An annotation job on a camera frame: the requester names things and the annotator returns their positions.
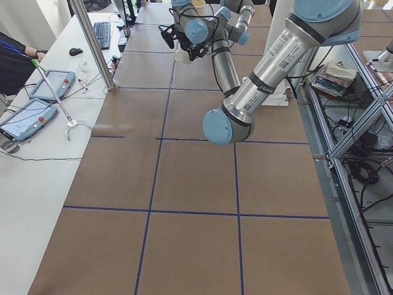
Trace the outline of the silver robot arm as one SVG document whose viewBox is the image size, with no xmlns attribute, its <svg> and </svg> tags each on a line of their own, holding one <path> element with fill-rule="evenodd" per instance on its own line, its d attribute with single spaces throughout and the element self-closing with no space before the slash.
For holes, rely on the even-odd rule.
<svg viewBox="0 0 393 295">
<path fill-rule="evenodd" d="M 254 3 L 251 0 L 221 0 L 220 5 L 238 15 L 235 25 L 228 23 L 225 27 L 229 40 L 239 45 L 246 45 L 250 37 L 249 25 L 255 14 Z"/>
<path fill-rule="evenodd" d="M 169 46 L 178 40 L 191 60 L 212 56 L 224 102 L 203 119 L 203 132 L 216 145 L 237 143 L 254 130 L 254 111 L 276 90 L 313 47 L 347 44 L 360 37 L 362 1 L 295 1 L 285 28 L 263 58 L 240 82 L 229 42 L 245 44 L 255 9 L 252 1 L 222 1 L 213 15 L 202 16 L 191 1 L 172 1 L 174 23 L 161 32 Z"/>
</svg>

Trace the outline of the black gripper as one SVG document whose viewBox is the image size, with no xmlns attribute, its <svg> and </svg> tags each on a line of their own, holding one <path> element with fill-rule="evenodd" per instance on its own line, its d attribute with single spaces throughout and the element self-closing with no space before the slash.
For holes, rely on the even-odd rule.
<svg viewBox="0 0 393 295">
<path fill-rule="evenodd" d="M 188 52 L 189 60 L 195 60 L 196 58 L 203 58 L 206 55 L 206 45 L 192 44 L 184 33 L 178 32 L 177 40 L 180 43 L 181 49 Z"/>
</svg>

